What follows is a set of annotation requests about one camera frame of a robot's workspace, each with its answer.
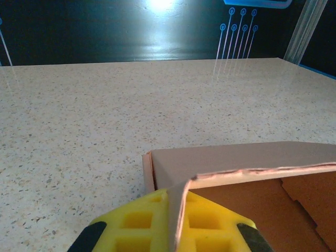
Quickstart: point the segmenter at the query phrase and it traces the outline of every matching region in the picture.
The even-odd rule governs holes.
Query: cardboard box
[[[153,150],[148,192],[169,188],[170,251],[188,190],[252,219],[275,251],[336,251],[336,145],[273,142]]]

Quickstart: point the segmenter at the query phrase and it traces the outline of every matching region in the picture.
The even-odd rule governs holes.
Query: blue sign
[[[285,9],[292,0],[224,0],[227,5]]]

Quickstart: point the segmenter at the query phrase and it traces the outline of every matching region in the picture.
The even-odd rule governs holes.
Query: speckled countertop
[[[151,149],[336,143],[336,81],[280,59],[0,67],[1,251],[65,251]]]

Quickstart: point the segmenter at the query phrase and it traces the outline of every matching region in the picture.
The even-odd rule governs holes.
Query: cardboard flap
[[[169,188],[195,174],[336,162],[336,145],[270,142],[153,150],[155,185]]]
[[[189,189],[333,171],[336,171],[336,162],[309,166],[278,167],[271,169],[241,169],[198,174],[185,182],[172,186],[167,190],[169,197],[170,251],[176,252],[180,243],[186,196]]]
[[[146,155],[142,155],[142,167],[143,167],[143,173],[144,173],[144,183],[146,192],[153,192],[155,191],[155,174],[153,170],[153,164],[152,164],[152,157],[150,152]]]

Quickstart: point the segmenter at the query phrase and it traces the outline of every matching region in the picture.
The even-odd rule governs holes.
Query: black wall
[[[301,64],[336,77],[336,0],[328,0]]]
[[[232,6],[223,0],[171,0],[172,5],[159,11],[153,2],[0,0],[0,29],[13,65],[216,57],[219,26],[228,25]],[[242,25],[250,25],[253,9],[253,25],[258,25],[249,57],[283,57],[304,3],[293,0],[286,9],[246,7]],[[239,25],[243,7],[234,7],[231,25]],[[9,64],[3,46],[0,60]]]

